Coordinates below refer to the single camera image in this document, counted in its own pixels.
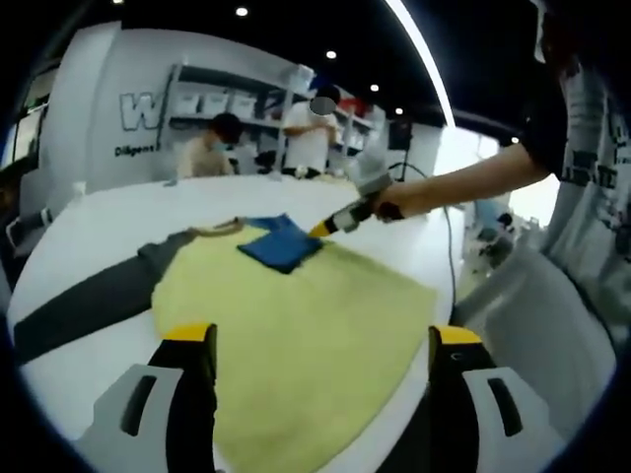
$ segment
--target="man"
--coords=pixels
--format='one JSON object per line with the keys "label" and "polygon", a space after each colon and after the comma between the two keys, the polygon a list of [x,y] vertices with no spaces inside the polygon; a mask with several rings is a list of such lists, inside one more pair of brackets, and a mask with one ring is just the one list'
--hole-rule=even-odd
{"label": "man", "polygon": [[233,174],[233,168],[225,155],[230,145],[241,139],[244,126],[231,113],[220,113],[208,124],[203,135],[184,145],[177,165],[177,177],[207,177]]}
{"label": "man", "polygon": [[395,184],[375,209],[390,202],[408,217],[502,195],[554,173],[561,185],[541,251],[575,284],[619,349],[631,323],[626,109],[594,64],[580,60],[571,24],[546,13],[541,31],[541,52],[554,80],[530,115],[522,142],[465,169]]}
{"label": "man", "polygon": [[305,169],[305,177],[311,179],[324,172],[328,148],[336,141],[333,111],[339,101],[334,86],[323,86],[312,101],[299,101],[291,107],[283,121],[283,132],[289,138],[283,173],[297,175],[298,169]]}

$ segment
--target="hand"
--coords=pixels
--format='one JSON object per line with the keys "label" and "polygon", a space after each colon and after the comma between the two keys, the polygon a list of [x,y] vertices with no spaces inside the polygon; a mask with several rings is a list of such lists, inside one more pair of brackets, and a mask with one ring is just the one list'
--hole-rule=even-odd
{"label": "hand", "polygon": [[381,221],[388,221],[387,216],[380,214],[382,204],[389,203],[398,207],[403,218],[412,217],[414,215],[425,214],[433,208],[429,202],[423,197],[423,182],[398,182],[387,187],[375,199],[373,203],[373,212]]}

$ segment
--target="cable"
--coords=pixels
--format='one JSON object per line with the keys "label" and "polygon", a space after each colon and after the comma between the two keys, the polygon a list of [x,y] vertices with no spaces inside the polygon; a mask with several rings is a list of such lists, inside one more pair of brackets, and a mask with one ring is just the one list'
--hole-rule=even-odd
{"label": "cable", "polygon": [[[429,178],[429,176],[425,172],[423,172],[421,169],[406,162],[394,163],[392,166],[388,167],[388,170],[396,169],[400,166],[403,166],[404,169],[411,168],[415,170],[416,172],[418,172],[419,174],[421,174],[426,179]],[[452,219],[450,219],[450,213],[447,206],[443,207],[443,212],[445,212],[445,218],[447,219],[447,229],[449,232],[447,246],[449,249],[448,258],[450,262],[450,272],[452,276],[452,309],[450,311],[450,321],[451,321],[454,316],[454,311],[456,310],[456,269],[454,267],[454,255],[453,255],[454,237],[452,236]]]}

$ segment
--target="desk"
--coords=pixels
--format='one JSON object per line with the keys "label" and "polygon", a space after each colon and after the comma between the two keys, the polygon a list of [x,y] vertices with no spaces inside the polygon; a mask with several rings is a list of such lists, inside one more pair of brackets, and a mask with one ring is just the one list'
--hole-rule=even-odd
{"label": "desk", "polygon": [[[88,195],[71,203],[35,248],[11,300],[10,333],[38,306],[134,256],[147,242],[161,242],[182,229],[215,225],[235,216],[284,212],[308,229],[354,198],[347,186],[258,175],[190,179],[173,187],[155,182]],[[458,274],[464,217],[456,209],[450,215]],[[355,233],[332,239],[437,289],[435,322],[448,322],[452,279],[442,210],[392,225],[371,219]],[[65,438],[77,439],[92,423],[99,396],[131,365],[148,363],[159,344],[152,315],[145,312],[54,350],[26,364],[22,373],[52,425]],[[381,414],[320,471],[374,472],[405,429],[426,382],[424,344]]]}

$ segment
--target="fluorescent light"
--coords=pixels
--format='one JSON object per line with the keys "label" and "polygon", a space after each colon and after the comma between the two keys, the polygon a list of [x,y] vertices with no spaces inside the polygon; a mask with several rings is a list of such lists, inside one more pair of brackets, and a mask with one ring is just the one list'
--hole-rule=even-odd
{"label": "fluorescent light", "polygon": [[443,109],[447,126],[456,126],[456,123],[454,122],[454,114],[452,113],[452,107],[450,106],[450,100],[447,97],[447,91],[445,90],[445,85],[443,84],[443,79],[441,79],[441,75],[436,67],[436,62],[434,62],[432,53],[430,52],[429,47],[427,47],[427,43],[425,42],[425,39],[423,39],[423,35],[419,32],[414,20],[412,20],[410,13],[405,8],[405,5],[401,3],[401,0],[385,1],[398,18],[399,22],[405,29],[405,32],[414,44],[416,51],[421,56],[421,60],[423,61],[425,69],[427,69],[427,73],[429,74],[432,84],[434,85],[434,89],[436,90],[438,102],[441,104],[441,108]]}

